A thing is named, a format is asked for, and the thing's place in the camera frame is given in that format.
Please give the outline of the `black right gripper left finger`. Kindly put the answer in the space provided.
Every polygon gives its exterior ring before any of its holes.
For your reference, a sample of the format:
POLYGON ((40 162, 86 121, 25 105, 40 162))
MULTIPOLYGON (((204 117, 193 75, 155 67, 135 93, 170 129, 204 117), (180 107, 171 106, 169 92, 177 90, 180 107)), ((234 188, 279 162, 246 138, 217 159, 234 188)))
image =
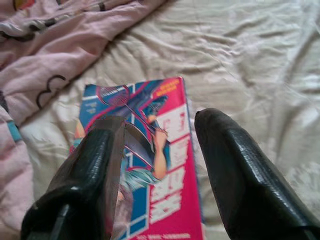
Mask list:
POLYGON ((125 119, 97 120, 24 216, 21 240, 111 240, 125 119))

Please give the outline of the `pink blue comic book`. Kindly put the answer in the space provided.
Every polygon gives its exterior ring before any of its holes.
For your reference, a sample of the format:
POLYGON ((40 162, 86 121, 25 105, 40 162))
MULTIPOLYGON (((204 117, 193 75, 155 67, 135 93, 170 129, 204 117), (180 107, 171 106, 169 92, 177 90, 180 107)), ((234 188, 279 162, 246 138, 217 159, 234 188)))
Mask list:
POLYGON ((73 145, 111 116, 126 120, 111 240, 205 240, 184 79, 86 85, 73 145))

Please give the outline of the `beige floral bed sheet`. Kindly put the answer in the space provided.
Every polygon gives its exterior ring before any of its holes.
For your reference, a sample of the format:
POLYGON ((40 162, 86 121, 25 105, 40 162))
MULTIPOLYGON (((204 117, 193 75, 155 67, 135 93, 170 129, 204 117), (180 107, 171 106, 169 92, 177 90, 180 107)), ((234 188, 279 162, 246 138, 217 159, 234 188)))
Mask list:
POLYGON ((20 127, 33 197, 68 156, 86 84, 176 76, 190 120, 233 118, 320 219, 320 0, 167 0, 113 37, 20 127))

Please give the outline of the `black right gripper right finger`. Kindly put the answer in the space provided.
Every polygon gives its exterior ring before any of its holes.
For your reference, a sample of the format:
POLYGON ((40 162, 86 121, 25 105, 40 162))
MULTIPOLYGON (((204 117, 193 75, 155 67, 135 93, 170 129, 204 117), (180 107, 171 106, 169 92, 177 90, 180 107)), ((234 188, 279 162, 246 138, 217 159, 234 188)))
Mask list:
POLYGON ((320 220, 244 128, 216 108, 194 127, 230 240, 320 240, 320 220))

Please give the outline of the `pink cartoon print blanket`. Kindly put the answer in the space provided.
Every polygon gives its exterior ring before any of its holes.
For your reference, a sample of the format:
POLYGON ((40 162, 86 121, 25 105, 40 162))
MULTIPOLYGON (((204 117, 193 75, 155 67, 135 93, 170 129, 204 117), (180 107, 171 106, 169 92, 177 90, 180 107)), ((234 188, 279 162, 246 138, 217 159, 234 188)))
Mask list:
POLYGON ((166 0, 0 0, 0 240, 34 201, 19 126, 166 0))

